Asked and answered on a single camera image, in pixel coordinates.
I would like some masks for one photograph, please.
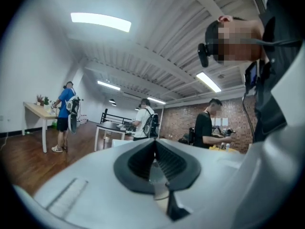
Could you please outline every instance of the ceiling light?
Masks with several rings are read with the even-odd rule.
[[[104,25],[129,32],[131,22],[116,17],[97,13],[71,13],[72,22]]]
[[[157,100],[157,99],[153,99],[153,98],[151,98],[151,97],[148,97],[147,99],[148,99],[148,100],[155,101],[155,102],[160,103],[160,104],[166,104],[165,102],[162,102],[162,101]]]
[[[107,84],[107,83],[104,83],[104,82],[97,81],[97,83],[100,84],[100,85],[103,85],[103,86],[108,86],[108,87],[113,88],[113,89],[118,90],[118,91],[120,90],[120,87],[113,86],[113,85],[110,85],[110,84]]]
[[[205,73],[201,72],[196,76],[207,84],[214,92],[221,92],[220,88]]]

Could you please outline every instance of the hand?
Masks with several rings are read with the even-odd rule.
[[[230,136],[226,136],[223,138],[223,142],[224,143],[231,143],[233,142],[233,139]]]

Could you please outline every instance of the man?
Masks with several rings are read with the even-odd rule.
[[[217,111],[221,111],[222,102],[213,98],[204,112],[197,116],[195,124],[195,141],[194,146],[209,148],[214,144],[231,143],[232,138],[227,136],[223,138],[212,137],[211,116],[215,116]]]
[[[133,126],[137,127],[133,137],[134,141],[148,138],[143,131],[143,127],[145,126],[149,116],[154,114],[154,110],[150,106],[151,103],[148,99],[143,98],[141,100],[141,109],[138,111],[135,121],[133,123]]]
[[[264,141],[269,133],[286,125],[271,89],[297,56],[301,41],[290,47],[275,47],[242,44],[241,39],[251,38],[265,42],[301,39],[292,13],[288,13],[290,11],[290,8],[284,9],[279,0],[268,0],[267,10],[260,15],[260,19],[244,21],[228,15],[221,16],[208,26],[205,33],[206,43],[213,45],[211,54],[219,63],[260,61],[256,84],[255,113],[258,121],[254,134],[255,141]]]
[[[73,96],[75,96],[72,82],[67,82],[63,88],[64,90],[61,95],[58,97],[56,102],[52,104],[52,108],[55,108],[59,103],[61,103],[61,109],[57,118],[57,130],[59,131],[57,145],[52,148],[52,151],[58,153],[62,153],[63,148],[67,150],[69,113],[66,108],[66,101],[69,101]]]

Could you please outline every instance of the cable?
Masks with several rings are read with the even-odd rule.
[[[248,115],[248,112],[246,111],[246,107],[244,106],[244,98],[245,98],[246,96],[247,96],[247,93],[244,93],[243,100],[242,100],[243,109],[244,109],[244,113],[246,114],[247,119],[248,119],[248,122],[249,122],[249,125],[250,125],[250,129],[251,129],[251,133],[252,133],[252,137],[253,137],[253,142],[255,142],[254,129],[253,129],[253,126],[252,126],[252,122],[251,122],[251,120],[250,120],[250,117],[249,117],[249,115]]]
[[[2,151],[3,147],[6,145],[6,140],[8,139],[8,137],[9,137],[9,132],[6,133],[5,141],[4,144],[2,144],[0,151]]]

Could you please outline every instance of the wooden table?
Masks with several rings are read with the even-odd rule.
[[[106,137],[106,131],[109,131],[109,132],[116,132],[116,133],[122,134],[121,140],[124,140],[126,130],[121,131],[120,128],[117,127],[117,125],[118,125],[117,123],[110,122],[110,121],[106,121],[102,124],[96,125],[94,151],[97,150],[97,139],[98,139],[98,136],[99,136],[99,130],[104,130],[105,131],[104,132],[104,139]]]
[[[22,108],[22,135],[25,135],[24,129],[25,129],[25,108],[32,111],[34,114],[36,114],[38,117],[42,119],[42,149],[43,152],[47,152],[47,144],[46,144],[46,129],[47,129],[47,120],[55,120],[57,119],[57,116],[55,114],[49,114],[43,106],[39,106],[37,104],[27,103],[23,102],[23,108]]]

